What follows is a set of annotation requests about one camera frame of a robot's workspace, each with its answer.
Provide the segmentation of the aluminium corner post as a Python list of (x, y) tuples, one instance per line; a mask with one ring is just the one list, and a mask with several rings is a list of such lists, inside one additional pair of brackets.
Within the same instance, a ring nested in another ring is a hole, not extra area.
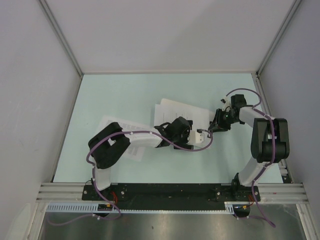
[(80, 79), (83, 78), (84, 73), (80, 67), (80, 64), (78, 63), (74, 52), (72, 51), (72, 48), (70, 47), (70, 44), (67, 41), (67, 38), (65, 37), (53, 11), (51, 10), (48, 2), (46, 0), (37, 0), (37, 3), (40, 6), (40, 9), (42, 10), (45, 18), (47, 19), (49, 25), (51, 26), (57, 40), (59, 41), (63, 51), (67, 55), (68, 59), (70, 60), (74, 70), (76, 71), (77, 75), (80, 77)]
[(290, 26), (292, 20), (294, 19), (299, 7), (303, 3), (303, 0), (294, 0), (286, 13), (279, 29), (277, 30), (275, 37), (273, 38), (266, 54), (264, 55), (261, 63), (259, 64), (257, 70), (255, 71), (256, 76), (259, 78), (260, 75), (263, 73), (265, 67), (267, 66), (268, 62), (270, 61), (274, 51), (276, 50), (277, 46), (281, 42), (286, 30)]

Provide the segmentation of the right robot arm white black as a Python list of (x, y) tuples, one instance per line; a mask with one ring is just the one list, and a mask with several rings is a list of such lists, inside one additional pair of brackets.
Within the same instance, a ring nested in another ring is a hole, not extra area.
[(251, 158), (241, 172), (231, 182), (231, 196), (242, 201), (252, 188), (273, 165), (286, 159), (290, 154), (288, 121), (274, 118), (247, 104), (243, 94), (235, 94), (221, 100), (223, 108), (218, 108), (208, 128), (210, 133), (227, 132), (235, 123), (252, 127)]

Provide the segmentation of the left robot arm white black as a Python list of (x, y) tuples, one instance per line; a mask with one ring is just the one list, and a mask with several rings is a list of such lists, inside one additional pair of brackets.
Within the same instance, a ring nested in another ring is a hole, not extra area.
[(181, 116), (150, 130), (124, 131), (118, 122), (112, 122), (89, 142), (89, 156), (93, 158), (93, 194), (105, 200), (111, 193), (111, 167), (129, 148), (163, 148), (193, 150), (201, 138), (193, 130), (193, 121)]

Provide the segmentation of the white folder with clip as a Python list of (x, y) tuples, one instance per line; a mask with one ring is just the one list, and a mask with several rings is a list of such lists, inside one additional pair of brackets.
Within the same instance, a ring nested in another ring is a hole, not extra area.
[(162, 147), (173, 144), (177, 150), (200, 152), (213, 142), (208, 130), (213, 117), (207, 109), (163, 98), (155, 106), (153, 124), (167, 139), (160, 144)]

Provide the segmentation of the right aluminium corner post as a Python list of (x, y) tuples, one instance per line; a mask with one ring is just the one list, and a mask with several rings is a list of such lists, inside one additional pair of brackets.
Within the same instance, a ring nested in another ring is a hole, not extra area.
[(274, 51), (276, 50), (277, 46), (281, 42), (286, 30), (290, 26), (292, 20), (294, 19), (299, 7), (303, 3), (303, 0), (294, 0), (286, 13), (279, 29), (277, 30), (275, 37), (273, 38), (266, 54), (264, 55), (261, 63), (259, 64), (257, 70), (255, 71), (256, 76), (259, 78), (260, 75), (263, 73), (265, 67), (267, 66), (268, 62), (270, 61)]

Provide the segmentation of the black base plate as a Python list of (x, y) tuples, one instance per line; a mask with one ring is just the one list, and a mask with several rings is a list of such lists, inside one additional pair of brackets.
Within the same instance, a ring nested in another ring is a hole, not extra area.
[(232, 183), (112, 183), (97, 191), (93, 185), (83, 187), (82, 199), (98, 201), (106, 199), (124, 202), (133, 197), (204, 197), (216, 202), (260, 201), (257, 186), (242, 186)]

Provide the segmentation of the left aluminium corner post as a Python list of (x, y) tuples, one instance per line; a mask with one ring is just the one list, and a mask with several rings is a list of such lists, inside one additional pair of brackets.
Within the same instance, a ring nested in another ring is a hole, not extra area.
[(80, 77), (80, 79), (83, 78), (84, 73), (80, 67), (80, 64), (78, 63), (74, 52), (72, 51), (72, 48), (70, 47), (70, 44), (67, 41), (67, 38), (65, 37), (53, 11), (51, 10), (48, 2), (46, 0), (37, 0), (37, 3), (40, 6), (40, 9), (42, 10), (45, 18), (47, 19), (49, 25), (51, 26), (57, 40), (59, 41), (63, 51), (67, 55), (68, 59), (70, 60), (74, 70), (76, 71), (77, 75)]

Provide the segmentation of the aluminium front rail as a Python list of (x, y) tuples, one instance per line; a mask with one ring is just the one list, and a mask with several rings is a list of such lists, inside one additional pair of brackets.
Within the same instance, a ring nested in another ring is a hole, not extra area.
[[(47, 203), (79, 203), (85, 183), (42, 183), (36, 201)], [(309, 200), (301, 183), (259, 183), (262, 204), (308, 204)]]

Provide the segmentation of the right aluminium side rail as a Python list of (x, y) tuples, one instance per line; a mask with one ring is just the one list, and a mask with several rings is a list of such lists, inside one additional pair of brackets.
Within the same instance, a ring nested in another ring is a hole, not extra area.
[[(253, 83), (254, 83), (256, 92), (259, 93), (259, 95), (261, 96), (261, 104), (260, 105), (261, 105), (262, 111), (264, 113), (271, 115), (272, 112), (271, 112), (269, 103), (267, 101), (265, 91), (263, 90), (263, 86), (262, 86), (262, 83), (261, 83), (259, 76), (256, 73), (252, 73), (251, 76), (253, 79)], [(286, 160), (285, 159), (281, 160), (278, 163), (278, 167), (280, 170), (280, 174), (281, 174), (281, 178), (282, 178), (283, 183), (284, 184), (292, 184), (293, 180), (290, 176), (290, 171), (288, 169)]]

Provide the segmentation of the white signature form sheet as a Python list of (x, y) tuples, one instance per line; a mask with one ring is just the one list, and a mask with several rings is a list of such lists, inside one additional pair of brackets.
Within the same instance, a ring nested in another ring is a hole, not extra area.
[(156, 104), (153, 125), (159, 126), (166, 122), (172, 123), (176, 118), (183, 117), (186, 120), (193, 121), (193, 129), (199, 129), (201, 127), (201, 121), (196, 113), (196, 108), (190, 105)]

